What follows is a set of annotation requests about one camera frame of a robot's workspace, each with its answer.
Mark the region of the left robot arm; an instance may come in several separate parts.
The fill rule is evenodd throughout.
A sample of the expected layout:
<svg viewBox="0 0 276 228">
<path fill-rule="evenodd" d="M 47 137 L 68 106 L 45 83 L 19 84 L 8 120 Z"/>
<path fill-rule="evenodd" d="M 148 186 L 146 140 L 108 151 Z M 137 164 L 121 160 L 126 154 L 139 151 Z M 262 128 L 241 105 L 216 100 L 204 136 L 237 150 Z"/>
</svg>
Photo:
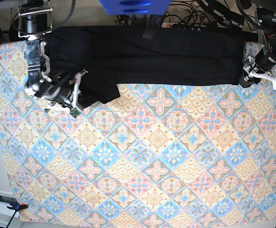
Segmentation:
<svg viewBox="0 0 276 228">
<path fill-rule="evenodd" d="M 247 88 L 265 79 L 276 90 L 276 0 L 237 0 L 236 4 L 246 21 L 263 32 L 266 42 L 255 56 L 247 55 L 239 84 Z"/>
</svg>

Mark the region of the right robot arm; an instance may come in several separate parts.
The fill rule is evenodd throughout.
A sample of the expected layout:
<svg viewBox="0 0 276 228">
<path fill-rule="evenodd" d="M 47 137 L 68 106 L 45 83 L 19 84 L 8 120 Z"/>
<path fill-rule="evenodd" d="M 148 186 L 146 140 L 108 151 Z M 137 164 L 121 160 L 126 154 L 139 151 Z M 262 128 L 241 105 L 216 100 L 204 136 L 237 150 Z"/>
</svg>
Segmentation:
<svg viewBox="0 0 276 228">
<path fill-rule="evenodd" d="M 86 70 L 64 70 L 51 74 L 50 58 L 46 54 L 45 36 L 53 27 L 53 7 L 48 0 L 25 0 L 18 6 L 18 24 L 13 25 L 20 38 L 26 38 L 25 60 L 28 64 L 28 80 L 25 92 L 35 99 L 50 101 L 46 110 L 67 111 L 78 114 L 83 111 L 83 95 L 79 89 Z"/>
</svg>

